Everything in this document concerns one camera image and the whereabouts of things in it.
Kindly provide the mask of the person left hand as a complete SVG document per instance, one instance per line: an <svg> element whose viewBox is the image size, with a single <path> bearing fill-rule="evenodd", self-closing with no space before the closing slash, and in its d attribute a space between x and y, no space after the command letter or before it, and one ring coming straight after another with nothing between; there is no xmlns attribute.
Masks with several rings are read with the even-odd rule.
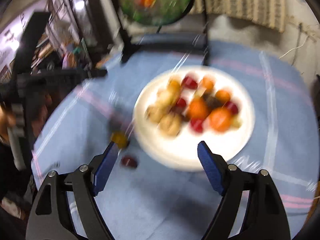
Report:
<svg viewBox="0 0 320 240"><path fill-rule="evenodd" d="M11 111L1 106L0 110L0 135L4 142L9 140L8 128L16 125L16 117Z"/></svg>

